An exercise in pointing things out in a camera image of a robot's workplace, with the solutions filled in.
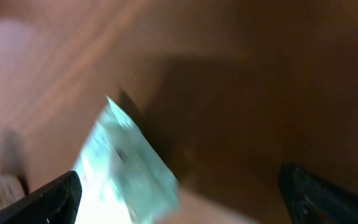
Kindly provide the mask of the teal wet wipes pack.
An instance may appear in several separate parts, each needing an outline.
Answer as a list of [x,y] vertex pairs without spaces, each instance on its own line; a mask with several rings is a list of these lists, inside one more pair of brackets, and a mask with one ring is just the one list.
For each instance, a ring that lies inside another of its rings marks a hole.
[[180,206],[172,171],[113,100],[73,170],[82,187],[77,223],[154,223]]

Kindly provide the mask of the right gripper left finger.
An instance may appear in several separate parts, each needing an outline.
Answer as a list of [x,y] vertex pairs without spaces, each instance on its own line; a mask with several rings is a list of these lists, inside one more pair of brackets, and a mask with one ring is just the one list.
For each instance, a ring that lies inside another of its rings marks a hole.
[[0,224],[74,224],[81,200],[78,174],[71,170],[0,211]]

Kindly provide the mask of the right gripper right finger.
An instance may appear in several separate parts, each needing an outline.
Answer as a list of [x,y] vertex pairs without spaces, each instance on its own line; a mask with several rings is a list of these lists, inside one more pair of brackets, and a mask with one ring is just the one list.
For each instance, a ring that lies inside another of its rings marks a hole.
[[286,162],[278,185],[293,223],[358,223],[358,195]]

